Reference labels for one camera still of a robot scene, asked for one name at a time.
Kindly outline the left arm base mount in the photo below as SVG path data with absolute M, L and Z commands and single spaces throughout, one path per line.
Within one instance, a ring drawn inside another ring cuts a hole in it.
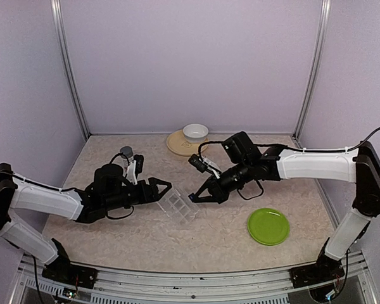
M 92 267 L 73 264 L 63 245 L 55 238 L 51 240 L 56 246 L 58 256 L 53 262 L 45 264 L 42 276 L 56 282 L 92 289 L 98 271 Z

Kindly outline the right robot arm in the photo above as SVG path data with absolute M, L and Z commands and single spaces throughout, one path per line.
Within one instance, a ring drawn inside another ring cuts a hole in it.
M 200 152 L 189 162 L 210 176 L 189 195 L 193 203 L 218 203 L 228 200 L 251 181 L 324 179 L 356 185 L 355 199 L 334 234 L 326 241 L 320 260 L 311 268 L 317 281 L 325 281 L 336 270 L 349 247 L 358 240 L 370 221 L 380 215 L 380 159 L 369 141 L 341 149 L 297 149 L 283 144 L 255 144 L 244 131 L 219 143 L 233 167 L 215 170 Z

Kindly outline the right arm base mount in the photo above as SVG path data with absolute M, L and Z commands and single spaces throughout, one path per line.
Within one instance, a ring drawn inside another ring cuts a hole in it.
M 294 288 L 302 288 L 331 281 L 345 275 L 341 259 L 333 260 L 326 256 L 325 247 L 322 247 L 314 263 L 293 267 L 289 270 Z

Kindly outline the clear plastic pill organizer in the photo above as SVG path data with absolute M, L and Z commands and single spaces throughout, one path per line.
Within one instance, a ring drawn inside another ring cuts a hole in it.
M 200 209 L 181 188 L 173 187 L 157 202 L 164 214 L 179 226 L 193 221 Z

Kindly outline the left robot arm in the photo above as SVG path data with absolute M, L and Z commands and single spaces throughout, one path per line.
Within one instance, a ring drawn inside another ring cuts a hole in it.
M 128 179 L 121 166 L 109 163 L 96 169 L 94 180 L 84 190 L 40 184 L 16 175 L 7 163 L 0 164 L 0 237 L 23 249 L 50 267 L 64 282 L 76 275 L 74 264 L 55 239 L 48 239 L 16 214 L 17 209 L 57 215 L 74 222 L 92 224 L 109 211 L 133 209 L 160 201 L 171 189 L 170 182 L 150 177 Z

